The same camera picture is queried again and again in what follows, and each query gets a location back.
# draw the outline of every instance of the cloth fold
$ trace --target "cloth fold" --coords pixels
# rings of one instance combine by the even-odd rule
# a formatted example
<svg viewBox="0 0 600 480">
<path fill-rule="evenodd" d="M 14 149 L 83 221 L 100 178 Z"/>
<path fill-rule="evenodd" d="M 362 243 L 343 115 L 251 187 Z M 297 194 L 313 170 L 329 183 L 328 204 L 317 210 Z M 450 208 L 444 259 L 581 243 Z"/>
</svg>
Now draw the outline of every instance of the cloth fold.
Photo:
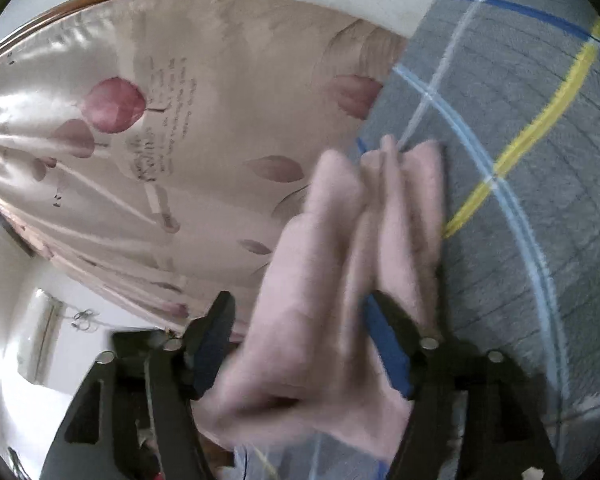
<svg viewBox="0 0 600 480">
<path fill-rule="evenodd" d="M 382 290 L 421 335 L 440 337 L 442 222 L 436 142 L 399 153 L 386 136 L 359 168 L 325 152 L 302 213 L 280 237 L 246 338 L 194 406 L 199 430 L 227 447 L 321 431 L 391 460 L 411 403 L 391 388 L 360 304 Z"/>
</svg>

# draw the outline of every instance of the screw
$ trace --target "screw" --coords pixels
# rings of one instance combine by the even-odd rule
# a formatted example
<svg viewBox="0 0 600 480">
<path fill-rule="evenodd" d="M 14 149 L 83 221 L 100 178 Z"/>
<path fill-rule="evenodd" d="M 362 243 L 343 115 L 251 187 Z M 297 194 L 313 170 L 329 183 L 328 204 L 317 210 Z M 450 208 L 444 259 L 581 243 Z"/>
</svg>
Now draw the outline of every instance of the screw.
<svg viewBox="0 0 600 480">
<path fill-rule="evenodd" d="M 115 358 L 116 355 L 111 350 L 105 350 L 104 352 L 101 352 L 98 357 L 96 357 L 96 362 L 99 365 L 108 365 Z"/>
<path fill-rule="evenodd" d="M 420 347 L 423 348 L 423 349 L 425 349 L 425 350 L 435 350 L 439 346 L 440 346 L 440 343 L 438 343 L 432 337 L 423 337 L 420 340 Z"/>
<path fill-rule="evenodd" d="M 175 352 L 176 350 L 180 350 L 182 346 L 181 339 L 169 339 L 164 346 L 162 347 L 167 352 Z"/>
<path fill-rule="evenodd" d="M 501 363 L 504 361 L 504 355 L 502 355 L 497 350 L 491 350 L 487 354 L 487 359 L 492 363 Z"/>
</svg>

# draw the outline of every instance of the pink towel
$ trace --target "pink towel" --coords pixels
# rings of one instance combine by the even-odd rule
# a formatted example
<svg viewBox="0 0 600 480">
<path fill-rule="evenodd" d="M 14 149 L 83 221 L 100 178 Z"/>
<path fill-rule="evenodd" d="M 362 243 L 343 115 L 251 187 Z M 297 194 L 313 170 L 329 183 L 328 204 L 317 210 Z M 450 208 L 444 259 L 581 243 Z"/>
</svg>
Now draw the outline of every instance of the pink towel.
<svg viewBox="0 0 600 480">
<path fill-rule="evenodd" d="M 244 342 L 194 406 L 200 431 L 225 447 L 321 431 L 391 460 L 411 403 L 389 385 L 360 304 L 382 290 L 422 336 L 440 337 L 442 222 L 435 142 L 403 154 L 386 136 L 360 168 L 325 152 L 302 214 L 280 237 Z"/>
</svg>

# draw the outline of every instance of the beige curtain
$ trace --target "beige curtain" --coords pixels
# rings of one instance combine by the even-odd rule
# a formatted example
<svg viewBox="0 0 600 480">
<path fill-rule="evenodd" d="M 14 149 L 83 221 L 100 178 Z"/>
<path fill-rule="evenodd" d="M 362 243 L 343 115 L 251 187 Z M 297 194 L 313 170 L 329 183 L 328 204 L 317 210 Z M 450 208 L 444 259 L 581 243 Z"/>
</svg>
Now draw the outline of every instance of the beige curtain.
<svg viewBox="0 0 600 480">
<path fill-rule="evenodd" d="M 72 0 L 0 44 L 0 211 L 161 326 L 230 290 L 240 335 L 318 156 L 403 48 L 289 0 Z"/>
</svg>

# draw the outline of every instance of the white air conditioner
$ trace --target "white air conditioner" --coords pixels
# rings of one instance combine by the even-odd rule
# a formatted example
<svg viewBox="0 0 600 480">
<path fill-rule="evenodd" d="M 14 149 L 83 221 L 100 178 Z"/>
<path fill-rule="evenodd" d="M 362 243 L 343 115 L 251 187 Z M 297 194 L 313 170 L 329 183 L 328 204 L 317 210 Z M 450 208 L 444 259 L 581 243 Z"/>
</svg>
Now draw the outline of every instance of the white air conditioner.
<svg viewBox="0 0 600 480">
<path fill-rule="evenodd" d="M 37 289 L 31 296 L 18 338 L 18 373 L 32 384 L 42 384 L 50 350 L 58 336 L 64 304 Z"/>
</svg>

